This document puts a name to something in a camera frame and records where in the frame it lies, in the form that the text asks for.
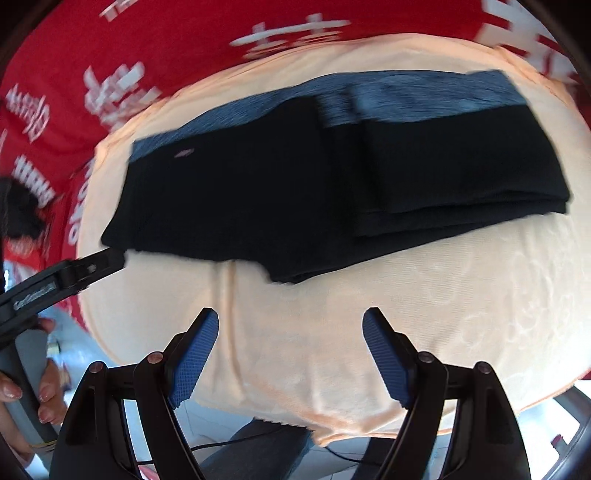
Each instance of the person's leg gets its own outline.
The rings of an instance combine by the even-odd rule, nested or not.
[[[200,465],[207,480],[287,480],[312,446],[310,431],[253,420],[232,440],[267,433],[226,445]]]

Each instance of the beige cloth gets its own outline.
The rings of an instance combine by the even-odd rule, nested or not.
[[[134,140],[256,93],[329,73],[384,69],[504,71],[556,146],[574,194],[570,215],[503,223],[296,286],[270,284],[247,262],[130,252],[126,269],[80,296],[90,331],[114,360],[135,362],[162,349],[202,307],[213,307],[220,335],[193,398],[310,427],[321,445],[394,436],[404,417],[363,340],[361,318],[371,306],[444,362],[490,362],[516,410],[565,390],[588,370],[591,134],[560,84],[501,48],[388,35],[286,51],[185,88],[97,147],[79,255],[102,248]],[[441,428],[450,426],[448,415]]]

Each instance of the black cable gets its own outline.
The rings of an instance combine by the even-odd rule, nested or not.
[[[334,450],[331,450],[328,447],[324,447],[324,449],[327,450],[328,452],[332,453],[335,457],[339,457],[341,460],[347,460],[348,462],[358,463],[360,465],[382,466],[382,464],[378,463],[378,462],[370,462],[368,460],[357,460],[355,458],[345,457],[344,455],[341,455],[340,453],[336,453]]]
[[[212,447],[223,447],[224,445],[232,445],[234,443],[240,443],[240,442],[245,442],[247,440],[253,440],[259,437],[264,437],[265,435],[270,435],[272,433],[276,433],[279,432],[280,430],[286,428],[287,425],[280,425],[279,428],[276,428],[275,430],[272,430],[270,432],[264,432],[264,433],[257,433],[256,435],[251,435],[249,437],[244,437],[241,439],[236,439],[236,440],[228,440],[227,442],[216,442],[216,443],[204,443],[203,445],[197,445],[195,447],[191,448],[192,452],[195,452],[196,450],[202,450],[205,448],[212,448]],[[153,460],[145,460],[143,462],[137,462],[138,466],[140,465],[151,465],[153,462]]]

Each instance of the human hand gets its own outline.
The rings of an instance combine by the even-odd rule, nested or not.
[[[50,333],[55,328],[55,323],[52,320],[40,319],[40,327]],[[3,435],[21,463],[27,466],[33,461],[33,450],[12,421],[12,417],[4,405],[17,401],[21,397],[21,389],[0,372],[0,434]],[[41,404],[38,411],[40,422],[59,425],[64,421],[67,406],[61,388],[60,371],[52,360],[48,360],[45,373],[41,377],[39,402]]]

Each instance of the fingernail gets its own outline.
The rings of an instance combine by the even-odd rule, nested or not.
[[[41,423],[49,423],[53,420],[53,414],[49,410],[49,408],[41,407],[39,408],[39,421]]]
[[[39,391],[39,400],[45,402],[51,400],[56,394],[56,391],[51,385],[46,385]]]
[[[5,384],[2,387],[2,393],[4,393],[4,395],[6,395],[8,398],[12,398],[14,400],[18,400],[22,397],[22,390],[16,385],[10,383]]]

